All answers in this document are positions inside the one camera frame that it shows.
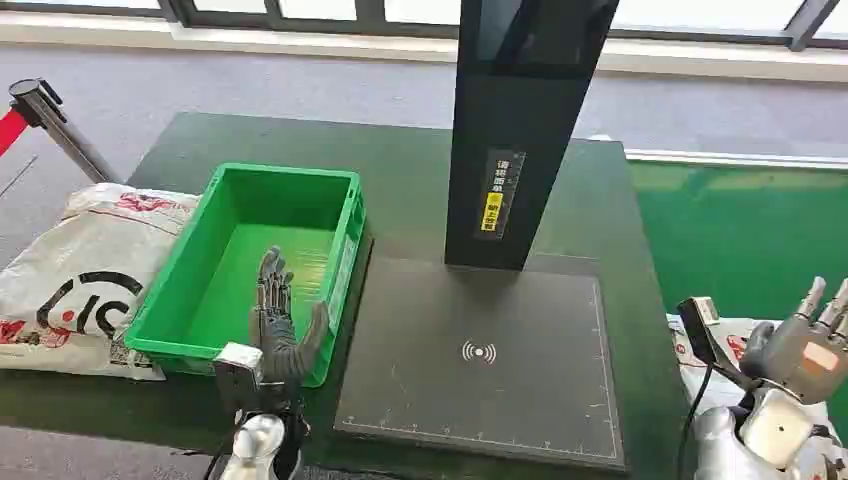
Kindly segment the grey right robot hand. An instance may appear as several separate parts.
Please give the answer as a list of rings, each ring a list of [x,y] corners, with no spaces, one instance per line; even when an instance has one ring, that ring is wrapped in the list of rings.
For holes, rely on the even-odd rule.
[[[847,281],[819,309],[825,287],[816,276],[784,321],[758,324],[739,361],[743,374],[778,385],[805,405],[827,400],[847,377]]]

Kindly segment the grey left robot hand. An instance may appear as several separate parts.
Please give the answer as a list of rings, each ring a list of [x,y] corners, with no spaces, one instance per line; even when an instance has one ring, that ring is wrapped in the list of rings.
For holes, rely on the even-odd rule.
[[[326,303],[316,301],[308,328],[297,337],[292,316],[293,277],[280,248],[268,248],[260,261],[248,323],[250,344],[262,351],[262,389],[289,403],[300,399],[302,382],[316,363],[330,323]]]

